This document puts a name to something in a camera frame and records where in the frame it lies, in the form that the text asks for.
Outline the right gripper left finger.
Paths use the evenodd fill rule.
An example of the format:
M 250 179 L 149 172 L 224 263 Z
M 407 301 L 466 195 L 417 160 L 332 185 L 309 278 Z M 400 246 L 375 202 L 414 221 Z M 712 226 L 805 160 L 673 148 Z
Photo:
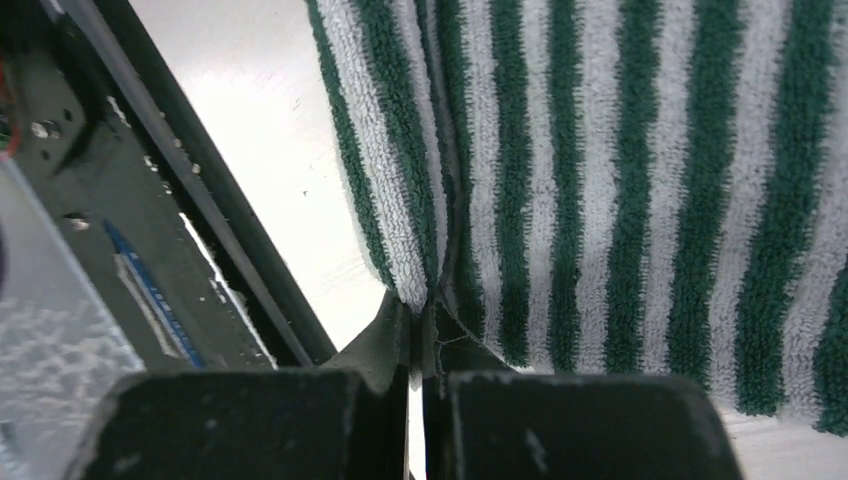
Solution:
M 135 374 L 100 402 L 68 479 L 406 479 L 411 313 L 387 295 L 319 367 Z

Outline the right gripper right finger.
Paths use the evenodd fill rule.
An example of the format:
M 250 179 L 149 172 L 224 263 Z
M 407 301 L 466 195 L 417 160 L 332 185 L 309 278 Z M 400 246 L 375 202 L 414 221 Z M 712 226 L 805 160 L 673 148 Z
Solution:
M 439 303 L 421 315 L 430 479 L 739 479 L 713 404 L 668 376 L 522 374 Z

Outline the green white striped towel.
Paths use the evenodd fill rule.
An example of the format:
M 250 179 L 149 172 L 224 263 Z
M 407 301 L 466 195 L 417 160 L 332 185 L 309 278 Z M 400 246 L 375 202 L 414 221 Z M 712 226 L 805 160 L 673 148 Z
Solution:
M 843 1 L 312 1 L 366 262 L 538 372 L 847 433 Z

